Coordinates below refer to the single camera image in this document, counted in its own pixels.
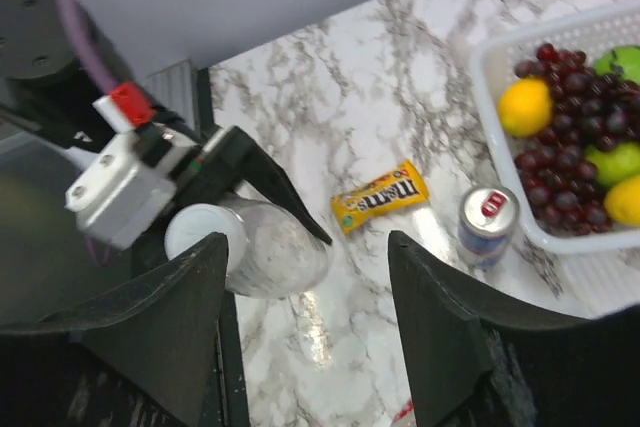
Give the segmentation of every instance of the yellow lemon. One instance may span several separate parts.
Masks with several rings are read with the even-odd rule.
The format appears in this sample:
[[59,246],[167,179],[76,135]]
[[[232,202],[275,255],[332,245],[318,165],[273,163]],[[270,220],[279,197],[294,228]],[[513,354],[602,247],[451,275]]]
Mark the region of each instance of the yellow lemon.
[[640,175],[617,184],[604,199],[609,216],[623,224],[640,225]]
[[505,132],[531,137],[551,122],[553,101],[541,79],[522,79],[502,94],[498,117]]

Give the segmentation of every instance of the silver can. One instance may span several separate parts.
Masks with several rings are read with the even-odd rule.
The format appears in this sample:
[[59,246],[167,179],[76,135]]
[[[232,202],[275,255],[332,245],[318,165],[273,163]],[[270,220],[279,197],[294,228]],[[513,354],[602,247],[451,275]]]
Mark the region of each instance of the silver can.
[[520,205],[509,189],[474,187],[462,198],[458,225],[458,255],[469,265],[494,267],[515,231]]

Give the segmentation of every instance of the green apple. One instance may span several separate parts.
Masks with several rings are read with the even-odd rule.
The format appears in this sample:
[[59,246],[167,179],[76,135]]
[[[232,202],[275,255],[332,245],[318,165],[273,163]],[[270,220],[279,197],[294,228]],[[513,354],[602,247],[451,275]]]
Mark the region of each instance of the green apple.
[[620,144],[611,152],[600,152],[591,146],[586,154],[586,159],[598,167],[596,180],[607,189],[640,174],[640,145],[636,142]]
[[615,47],[593,64],[598,75],[613,72],[625,80],[640,83],[640,46]]

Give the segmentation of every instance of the white marble surface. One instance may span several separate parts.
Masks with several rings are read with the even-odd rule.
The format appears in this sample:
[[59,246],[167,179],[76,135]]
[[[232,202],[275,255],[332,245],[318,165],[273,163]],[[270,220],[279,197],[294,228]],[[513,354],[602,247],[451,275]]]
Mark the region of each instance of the white marble surface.
[[[470,96],[470,52],[523,24],[616,1],[373,0],[211,68],[216,121],[254,136],[335,239],[331,272],[315,290],[286,300],[237,299],[253,425],[389,425],[409,388],[388,232],[404,230],[458,265],[458,201],[472,184],[496,178]],[[345,238],[330,198],[405,158],[423,173],[430,203]],[[637,252],[603,259],[617,263],[623,283],[640,284]],[[637,300],[632,291],[606,292],[607,305],[593,301],[600,293],[589,289],[602,285],[602,269],[583,260],[546,255],[519,240],[503,265],[481,278],[576,315]]]

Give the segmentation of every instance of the bottle cap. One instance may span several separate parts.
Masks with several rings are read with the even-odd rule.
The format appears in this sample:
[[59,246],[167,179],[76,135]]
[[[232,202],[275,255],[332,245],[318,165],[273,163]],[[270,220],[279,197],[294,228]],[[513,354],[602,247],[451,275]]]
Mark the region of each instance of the bottle cap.
[[227,236],[229,260],[227,273],[235,269],[247,250],[247,234],[242,219],[230,209],[210,204],[194,204],[182,209],[169,222],[164,249],[169,260],[197,244],[207,235],[219,232]]

